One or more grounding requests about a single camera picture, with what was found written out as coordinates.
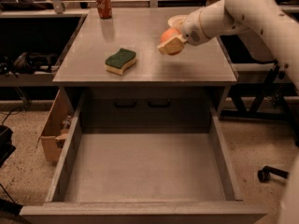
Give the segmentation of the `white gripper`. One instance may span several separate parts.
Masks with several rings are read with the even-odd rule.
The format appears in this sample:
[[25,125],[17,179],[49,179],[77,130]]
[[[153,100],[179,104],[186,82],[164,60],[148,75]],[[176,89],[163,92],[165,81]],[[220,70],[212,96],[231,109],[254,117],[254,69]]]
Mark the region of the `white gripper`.
[[199,46],[210,40],[210,37],[205,33],[201,16],[203,9],[198,9],[190,13],[187,17],[175,16],[171,18],[171,27],[178,30],[181,29],[181,35],[171,37],[162,37],[161,43],[158,45],[158,50],[163,55],[176,55],[183,51],[185,43]]

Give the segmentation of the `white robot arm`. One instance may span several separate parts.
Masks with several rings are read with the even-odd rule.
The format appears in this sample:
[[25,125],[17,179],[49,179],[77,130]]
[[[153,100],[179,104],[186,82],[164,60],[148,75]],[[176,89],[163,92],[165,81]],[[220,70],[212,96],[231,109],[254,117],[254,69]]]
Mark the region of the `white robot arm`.
[[176,16],[161,36],[158,50],[176,55],[186,44],[199,46],[218,35],[254,32],[270,49],[278,66],[299,88],[299,24],[275,0],[220,0],[213,6]]

